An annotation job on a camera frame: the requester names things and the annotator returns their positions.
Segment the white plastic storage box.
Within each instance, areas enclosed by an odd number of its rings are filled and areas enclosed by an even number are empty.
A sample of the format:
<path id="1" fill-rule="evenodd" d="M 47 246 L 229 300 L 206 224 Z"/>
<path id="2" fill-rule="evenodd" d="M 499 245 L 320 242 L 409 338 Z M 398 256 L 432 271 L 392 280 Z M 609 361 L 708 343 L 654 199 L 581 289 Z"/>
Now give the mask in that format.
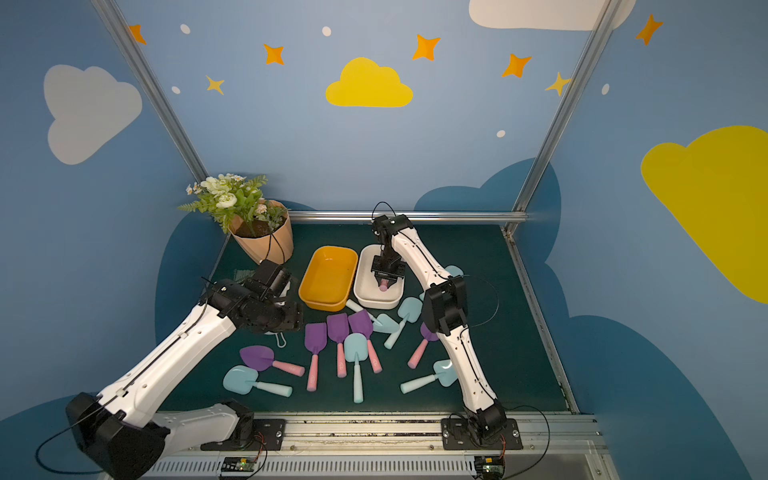
<path id="1" fill-rule="evenodd" d="M 353 294 L 356 302 L 366 309 L 392 310 L 397 307 L 403 297 L 405 279 L 399 278 L 382 291 L 379 281 L 372 271 L 373 260 L 381 252 L 378 244 L 364 247 L 359 255 Z"/>

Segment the purple pointed shovel pink handle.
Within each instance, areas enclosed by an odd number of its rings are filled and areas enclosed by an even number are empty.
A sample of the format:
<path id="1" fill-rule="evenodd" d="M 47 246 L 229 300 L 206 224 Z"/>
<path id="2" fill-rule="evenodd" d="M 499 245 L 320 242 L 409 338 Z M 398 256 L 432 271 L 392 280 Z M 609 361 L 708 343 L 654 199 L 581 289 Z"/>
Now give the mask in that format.
<path id="1" fill-rule="evenodd" d="M 266 346 L 254 345 L 244 347 L 239 351 L 239 354 L 247 367 L 258 372 L 275 368 L 297 377 L 302 377 L 305 374 L 303 366 L 277 360 L 274 351 Z"/>

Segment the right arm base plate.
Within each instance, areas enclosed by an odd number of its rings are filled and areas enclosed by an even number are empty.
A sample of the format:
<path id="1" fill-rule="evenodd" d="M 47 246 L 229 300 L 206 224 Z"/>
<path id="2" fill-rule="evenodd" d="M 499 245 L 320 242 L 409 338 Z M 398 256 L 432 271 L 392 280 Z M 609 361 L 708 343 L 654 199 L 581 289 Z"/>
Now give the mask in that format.
<path id="1" fill-rule="evenodd" d="M 522 450 L 522 434 L 518 423 L 508 418 L 501 433 L 491 435 L 483 441 L 472 437 L 468 420 L 451 415 L 440 421 L 443 448 L 445 450 Z"/>

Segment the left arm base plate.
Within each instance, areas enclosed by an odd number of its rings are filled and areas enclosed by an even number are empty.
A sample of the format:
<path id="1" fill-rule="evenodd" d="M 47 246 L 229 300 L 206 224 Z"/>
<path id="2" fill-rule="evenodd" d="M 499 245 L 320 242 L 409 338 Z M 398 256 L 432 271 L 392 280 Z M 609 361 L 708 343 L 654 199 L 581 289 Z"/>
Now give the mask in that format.
<path id="1" fill-rule="evenodd" d="M 202 451 L 279 451 L 284 439 L 284 419 L 240 420 L 232 435 L 223 441 L 204 443 Z"/>

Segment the yellow plastic storage box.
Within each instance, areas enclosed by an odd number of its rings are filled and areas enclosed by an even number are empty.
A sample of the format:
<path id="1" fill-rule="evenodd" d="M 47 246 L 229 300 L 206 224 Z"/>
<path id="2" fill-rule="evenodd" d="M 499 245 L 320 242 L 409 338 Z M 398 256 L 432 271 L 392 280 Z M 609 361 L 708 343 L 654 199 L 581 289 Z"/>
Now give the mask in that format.
<path id="1" fill-rule="evenodd" d="M 312 255 L 299 287 L 299 297 L 307 307 L 339 312 L 349 299 L 358 264 L 356 251 L 338 246 L 323 246 Z"/>

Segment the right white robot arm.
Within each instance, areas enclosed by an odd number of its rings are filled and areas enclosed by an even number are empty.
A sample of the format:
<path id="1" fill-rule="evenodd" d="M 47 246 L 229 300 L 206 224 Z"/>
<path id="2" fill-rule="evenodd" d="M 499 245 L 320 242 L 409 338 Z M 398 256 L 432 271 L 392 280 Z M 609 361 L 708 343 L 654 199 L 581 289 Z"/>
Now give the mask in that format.
<path id="1" fill-rule="evenodd" d="M 407 216 L 374 216 L 371 226 L 381 245 L 370 267 L 377 288 L 386 292 L 405 276 L 406 267 L 412 271 L 424 291 L 421 318 L 437 335 L 457 372 L 469 434 L 479 445 L 496 440 L 507 416 L 471 342 L 464 278 L 449 274 L 439 264 Z"/>

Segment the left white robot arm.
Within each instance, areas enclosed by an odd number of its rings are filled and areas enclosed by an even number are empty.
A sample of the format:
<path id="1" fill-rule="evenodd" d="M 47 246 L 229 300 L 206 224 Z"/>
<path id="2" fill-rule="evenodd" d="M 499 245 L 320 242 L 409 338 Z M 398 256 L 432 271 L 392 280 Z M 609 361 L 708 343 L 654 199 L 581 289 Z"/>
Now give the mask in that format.
<path id="1" fill-rule="evenodd" d="M 204 445 L 246 450 L 259 440 L 254 414 L 236 401 L 181 413 L 159 409 L 217 345 L 240 328 L 299 330 L 301 306 L 287 297 L 290 273 L 265 260 L 240 281 L 211 284 L 189 315 L 135 367 L 65 412 L 79 450 L 114 479 L 138 479 L 161 458 Z"/>

